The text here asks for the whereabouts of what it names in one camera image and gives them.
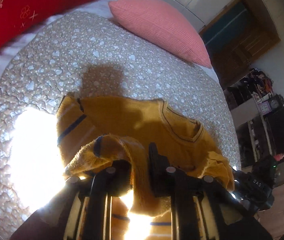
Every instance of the white bed sheet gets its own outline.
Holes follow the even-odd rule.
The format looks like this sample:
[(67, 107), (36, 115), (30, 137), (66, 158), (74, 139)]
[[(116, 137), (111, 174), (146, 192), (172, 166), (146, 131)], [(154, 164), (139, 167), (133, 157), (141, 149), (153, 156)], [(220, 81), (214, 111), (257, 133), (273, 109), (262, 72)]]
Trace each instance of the white bed sheet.
[[(26, 32), (18, 35), (16, 38), (5, 44), (0, 49), (0, 77), (5, 70), (8, 63), (15, 57), (15, 55), (24, 48), (34, 37), (35, 35), (46, 25), (55, 21), (58, 18), (63, 17), (64, 15), (74, 12), (74, 11), (85, 11), (90, 13), (95, 13), (99, 16), (102, 16), (107, 19), (112, 19), (112, 13), (110, 12), (110, 8), (108, 2), (111, 0), (95, 0), (93, 2), (89, 2), (83, 5), (80, 5), (71, 10), (67, 10), (61, 14), (53, 15), (47, 18), (45, 21), (40, 24), (34, 25)], [(200, 66), (212, 79), (214, 79), (217, 83), (219, 83), (218, 77), (213, 69), (208, 69), (206, 67)]]

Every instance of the pink pillow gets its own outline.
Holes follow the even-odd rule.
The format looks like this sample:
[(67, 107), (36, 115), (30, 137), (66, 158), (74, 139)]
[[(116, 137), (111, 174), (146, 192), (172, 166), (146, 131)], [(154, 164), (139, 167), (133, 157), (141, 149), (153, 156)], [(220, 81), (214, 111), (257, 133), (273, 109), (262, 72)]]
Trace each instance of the pink pillow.
[(109, 6), (126, 29), (187, 61), (212, 68), (204, 43), (174, 7), (162, 0), (117, 0)]

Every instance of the bright light spot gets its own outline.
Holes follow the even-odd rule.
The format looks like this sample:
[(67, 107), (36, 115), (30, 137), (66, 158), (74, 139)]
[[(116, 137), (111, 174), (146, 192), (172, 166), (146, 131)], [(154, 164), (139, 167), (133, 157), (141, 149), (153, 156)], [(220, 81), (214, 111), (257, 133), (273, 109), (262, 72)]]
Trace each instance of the bright light spot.
[(56, 117), (31, 108), (18, 117), (14, 127), (10, 179), (22, 204), (34, 212), (65, 185)]
[[(133, 190), (127, 195), (120, 197), (126, 207), (130, 210), (133, 205)], [(128, 212), (130, 218), (128, 231), (124, 235), (124, 240), (144, 240), (150, 235), (152, 217), (133, 214)]]

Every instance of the bed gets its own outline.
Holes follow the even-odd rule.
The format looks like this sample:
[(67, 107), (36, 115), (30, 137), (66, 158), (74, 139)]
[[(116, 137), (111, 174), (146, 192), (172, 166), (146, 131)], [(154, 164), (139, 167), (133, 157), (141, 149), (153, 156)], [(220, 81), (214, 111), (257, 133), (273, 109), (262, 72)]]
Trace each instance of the bed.
[(54, 15), (0, 49), (0, 237), (63, 185), (54, 114), (66, 93), (163, 98), (199, 119), (240, 167), (231, 114), (213, 69), (185, 62), (112, 22), (110, 0)]

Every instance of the round bolt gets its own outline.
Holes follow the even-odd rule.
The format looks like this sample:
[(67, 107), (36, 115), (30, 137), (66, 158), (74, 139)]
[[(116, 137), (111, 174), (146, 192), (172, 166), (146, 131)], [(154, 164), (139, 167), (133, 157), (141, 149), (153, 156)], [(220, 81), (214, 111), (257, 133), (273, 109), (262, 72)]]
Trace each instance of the round bolt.
[(204, 179), (205, 182), (208, 182), (208, 183), (211, 183), (214, 180), (213, 177), (210, 176), (210, 175), (204, 176), (203, 179)]
[(116, 169), (114, 167), (108, 167), (106, 168), (106, 172), (109, 174), (115, 173)]
[(77, 182), (79, 182), (81, 179), (79, 178), (79, 177), (76, 177), (76, 176), (72, 176), (72, 177), (69, 177), (68, 179), (67, 179), (67, 183), (77, 183)]
[(175, 167), (170, 166), (170, 167), (167, 167), (167, 168), (166, 168), (166, 171), (167, 171), (168, 173), (175, 173), (176, 169), (175, 169)]

